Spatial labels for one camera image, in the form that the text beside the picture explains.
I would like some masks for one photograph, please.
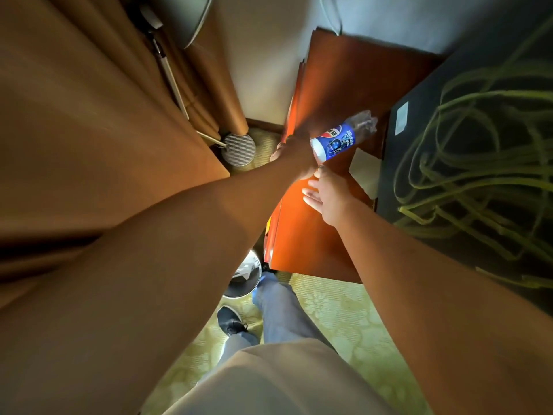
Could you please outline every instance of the blue label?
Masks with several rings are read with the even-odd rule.
[[[334,157],[339,152],[355,144],[355,133],[352,127],[347,124],[338,125],[336,128],[329,129],[324,134],[317,137],[325,149],[326,159]]]

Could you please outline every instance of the forearm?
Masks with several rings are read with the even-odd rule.
[[[136,413],[202,329],[299,171],[282,158],[177,194],[8,307],[2,412]]]
[[[343,216],[336,225],[342,241],[434,412],[546,408],[553,380],[547,315],[358,201]]]

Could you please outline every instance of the curtain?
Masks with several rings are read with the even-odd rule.
[[[248,128],[206,25],[211,55],[157,35],[188,122],[119,0],[0,0],[0,307],[110,227],[228,176],[196,129]]]

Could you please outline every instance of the blue jeans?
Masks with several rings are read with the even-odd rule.
[[[292,287],[280,283],[275,274],[262,274],[258,286],[253,291],[253,304],[259,307],[263,314],[263,335],[266,344],[315,338],[334,349],[301,308]],[[236,352],[253,345],[259,345],[259,339],[249,332],[231,335],[225,342],[217,366]]]

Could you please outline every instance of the sneaker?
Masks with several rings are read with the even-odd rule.
[[[223,306],[219,309],[217,321],[221,330],[228,336],[248,331],[248,326],[242,323],[238,312],[229,306]]]

